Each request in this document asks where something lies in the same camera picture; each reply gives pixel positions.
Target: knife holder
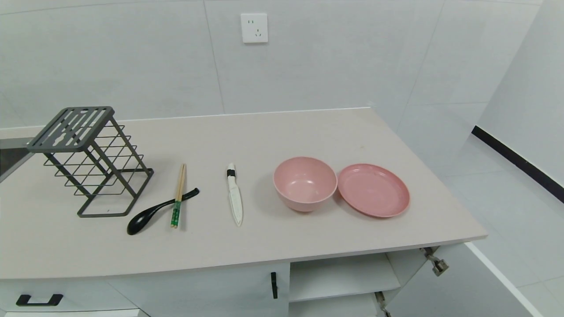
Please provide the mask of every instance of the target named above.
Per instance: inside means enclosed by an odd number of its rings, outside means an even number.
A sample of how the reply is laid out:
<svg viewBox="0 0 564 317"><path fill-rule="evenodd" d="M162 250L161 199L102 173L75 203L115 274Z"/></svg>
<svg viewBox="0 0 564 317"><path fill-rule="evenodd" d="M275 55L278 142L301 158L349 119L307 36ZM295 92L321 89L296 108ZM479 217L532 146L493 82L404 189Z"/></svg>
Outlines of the knife holder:
<svg viewBox="0 0 564 317"><path fill-rule="evenodd" d="M56 177L66 177L66 187L75 187L75 196L86 196L77 212L81 218L122 217L129 213L153 176L153 169L143 163L143 155L131 145L131 136L113 118L112 107L65 108L47 124L27 149L43 153L44 165L57 168ZM143 176L135 190L134 174ZM85 214L90 203L99 196L131 195L129 206L117 213Z"/></svg>

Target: chopsticks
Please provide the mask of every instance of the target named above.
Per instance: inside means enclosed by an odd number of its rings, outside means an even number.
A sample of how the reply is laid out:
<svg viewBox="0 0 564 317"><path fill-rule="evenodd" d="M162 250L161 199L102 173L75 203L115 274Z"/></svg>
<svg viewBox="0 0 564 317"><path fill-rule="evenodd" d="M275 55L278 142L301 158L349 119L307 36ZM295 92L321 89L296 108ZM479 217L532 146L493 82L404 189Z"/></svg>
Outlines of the chopsticks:
<svg viewBox="0 0 564 317"><path fill-rule="evenodd" d="M186 164L180 167L180 174L178 175L178 187L176 196L174 198L173 217L170 220L171 228L178 228L178 219L180 218L180 205L182 204L182 191L184 189L184 181L186 179Z"/></svg>

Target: countertop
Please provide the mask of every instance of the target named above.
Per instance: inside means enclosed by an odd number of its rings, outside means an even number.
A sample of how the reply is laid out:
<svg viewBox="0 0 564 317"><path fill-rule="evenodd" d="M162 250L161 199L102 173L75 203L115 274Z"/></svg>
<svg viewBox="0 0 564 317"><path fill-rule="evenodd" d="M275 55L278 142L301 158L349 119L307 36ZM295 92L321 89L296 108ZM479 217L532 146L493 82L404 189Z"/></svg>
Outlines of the countertop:
<svg viewBox="0 0 564 317"><path fill-rule="evenodd" d="M132 144L155 170L132 212L79 218L55 168L34 155L0 184L0 279L114 276L352 256L471 241L487 235L442 182L370 108L125 121ZM37 128L0 131L29 137ZM338 195L309 214L288 209L272 184L276 166L293 156L327 162L337 173L366 162L398 175L411 194L403 214L377 219ZM126 226L141 210L174 196L180 164L186 191L180 227L160 212L144 231ZM226 167L234 162L243 225L233 221Z"/></svg>

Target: pink dish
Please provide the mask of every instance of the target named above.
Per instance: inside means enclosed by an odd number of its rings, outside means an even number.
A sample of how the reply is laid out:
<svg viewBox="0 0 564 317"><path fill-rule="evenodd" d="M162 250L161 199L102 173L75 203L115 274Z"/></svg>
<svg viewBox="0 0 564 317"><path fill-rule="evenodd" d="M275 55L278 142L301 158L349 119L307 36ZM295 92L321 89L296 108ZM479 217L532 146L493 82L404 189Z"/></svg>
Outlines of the pink dish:
<svg viewBox="0 0 564 317"><path fill-rule="evenodd" d="M324 162L294 157L274 171L274 187L282 202L299 212L320 208L337 190L337 176Z"/></svg>
<svg viewBox="0 0 564 317"><path fill-rule="evenodd" d="M339 192L349 205L373 217L393 217L409 206L409 190L399 177L371 164L355 164L339 174Z"/></svg>

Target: black baseboard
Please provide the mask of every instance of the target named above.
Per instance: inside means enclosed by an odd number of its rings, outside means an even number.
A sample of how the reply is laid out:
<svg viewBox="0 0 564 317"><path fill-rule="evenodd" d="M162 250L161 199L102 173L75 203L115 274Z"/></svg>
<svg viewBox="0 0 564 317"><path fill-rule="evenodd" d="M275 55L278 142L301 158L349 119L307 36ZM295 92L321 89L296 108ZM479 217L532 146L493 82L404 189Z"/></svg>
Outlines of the black baseboard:
<svg viewBox="0 0 564 317"><path fill-rule="evenodd" d="M559 201L564 202L564 187L560 186L548 175L544 174L541 170L536 168L533 164L527 162L519 154L515 153L512 149L508 148L502 142L494 138L488 132L480 129L479 126L475 126L472 130L478 139L482 140L484 143L489 145L497 153L503 155L507 160L517 166L520 170L524 171L529 177L535 180L539 185L543 186L548 192L550 192Z"/></svg>

